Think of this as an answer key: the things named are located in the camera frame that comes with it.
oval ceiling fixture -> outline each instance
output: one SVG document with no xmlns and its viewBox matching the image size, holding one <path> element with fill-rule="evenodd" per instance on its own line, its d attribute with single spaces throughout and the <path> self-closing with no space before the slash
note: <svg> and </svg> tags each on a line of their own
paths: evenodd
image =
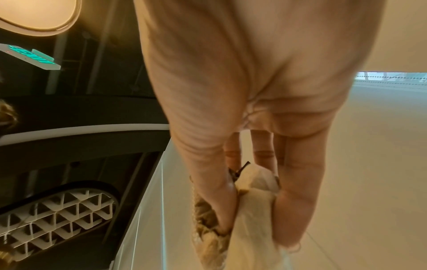
<svg viewBox="0 0 427 270">
<path fill-rule="evenodd" d="M 68 30 L 82 0 L 1 0 L 0 28 L 29 36 L 53 36 Z"/>
</svg>

fabric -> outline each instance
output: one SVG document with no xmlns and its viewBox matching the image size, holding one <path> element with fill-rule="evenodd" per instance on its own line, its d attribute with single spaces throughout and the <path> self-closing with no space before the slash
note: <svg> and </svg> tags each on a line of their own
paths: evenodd
<svg viewBox="0 0 427 270">
<path fill-rule="evenodd" d="M 217 233 L 214 211 L 194 192 L 192 240 L 204 270 L 291 270 L 286 251 L 272 235 L 271 208 L 279 191 L 276 177 L 249 164 L 235 184 L 240 203 L 231 235 Z"/>
</svg>

round ceiling light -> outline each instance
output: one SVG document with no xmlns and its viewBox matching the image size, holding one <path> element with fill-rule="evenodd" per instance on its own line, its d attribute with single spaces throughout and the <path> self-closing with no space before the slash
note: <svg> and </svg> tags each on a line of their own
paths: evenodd
<svg viewBox="0 0 427 270">
<path fill-rule="evenodd" d="M 81 0 L 1 0 L 0 28 L 29 36 L 53 36 L 69 29 Z"/>
</svg>

light fixture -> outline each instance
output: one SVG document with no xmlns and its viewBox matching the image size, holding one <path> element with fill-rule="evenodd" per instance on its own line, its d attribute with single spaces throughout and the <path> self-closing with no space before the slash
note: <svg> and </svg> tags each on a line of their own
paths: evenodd
<svg viewBox="0 0 427 270">
<path fill-rule="evenodd" d="M 1 0 L 0 28 L 28 36 L 54 36 L 68 30 L 82 0 Z"/>
</svg>

white curved strip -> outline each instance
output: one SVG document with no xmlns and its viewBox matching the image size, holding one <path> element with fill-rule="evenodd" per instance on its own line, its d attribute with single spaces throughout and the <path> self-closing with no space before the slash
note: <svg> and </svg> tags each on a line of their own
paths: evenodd
<svg viewBox="0 0 427 270">
<path fill-rule="evenodd" d="M 29 131 L 4 135 L 0 138 L 0 146 L 73 135 L 136 130 L 169 130 L 169 124 L 86 125 L 80 127 Z"/>
</svg>

